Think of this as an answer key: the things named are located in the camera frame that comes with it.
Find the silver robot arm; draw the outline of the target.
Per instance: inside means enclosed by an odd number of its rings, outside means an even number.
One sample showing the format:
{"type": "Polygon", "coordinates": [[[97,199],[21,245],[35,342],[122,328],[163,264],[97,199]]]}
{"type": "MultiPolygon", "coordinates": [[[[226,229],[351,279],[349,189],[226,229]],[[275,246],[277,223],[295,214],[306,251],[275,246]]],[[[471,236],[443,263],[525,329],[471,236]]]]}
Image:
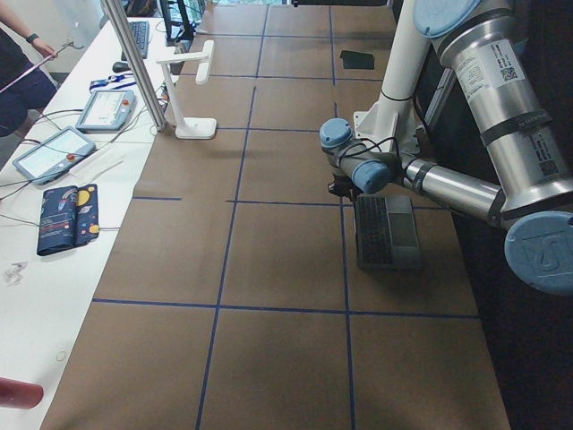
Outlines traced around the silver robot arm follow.
{"type": "Polygon", "coordinates": [[[512,272],[572,292],[572,172],[514,40],[510,1],[406,1],[378,100],[320,129],[329,191],[355,206],[365,269],[421,265],[409,201],[389,184],[505,233],[512,272]]]}

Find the person hand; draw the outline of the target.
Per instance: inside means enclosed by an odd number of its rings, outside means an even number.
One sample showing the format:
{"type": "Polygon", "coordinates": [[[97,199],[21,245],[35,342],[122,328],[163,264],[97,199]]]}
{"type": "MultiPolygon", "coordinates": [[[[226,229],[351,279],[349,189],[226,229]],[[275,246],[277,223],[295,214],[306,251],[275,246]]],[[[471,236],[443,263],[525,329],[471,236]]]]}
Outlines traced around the person hand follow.
{"type": "Polygon", "coordinates": [[[55,49],[42,38],[34,39],[31,45],[42,55],[43,58],[51,60],[58,56],[55,49]]]}

